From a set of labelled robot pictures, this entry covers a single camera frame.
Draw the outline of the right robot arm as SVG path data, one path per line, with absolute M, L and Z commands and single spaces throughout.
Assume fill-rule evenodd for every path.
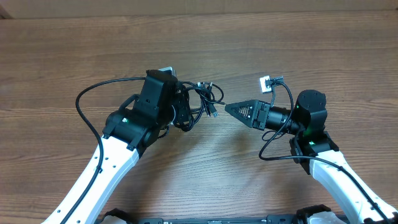
M 291 134 L 287 158 L 326 188 L 350 223 L 397 223 L 397 209 L 361 180 L 325 131 L 325 106 L 325 94 L 304 90 L 289 109 L 248 100 L 228 104 L 225 110 L 249 128 Z

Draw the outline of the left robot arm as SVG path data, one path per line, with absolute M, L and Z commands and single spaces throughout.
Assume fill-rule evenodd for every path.
M 122 178 L 178 120 L 175 70 L 149 70 L 143 81 L 141 93 L 108 116 L 88 165 L 46 223 L 94 223 Z

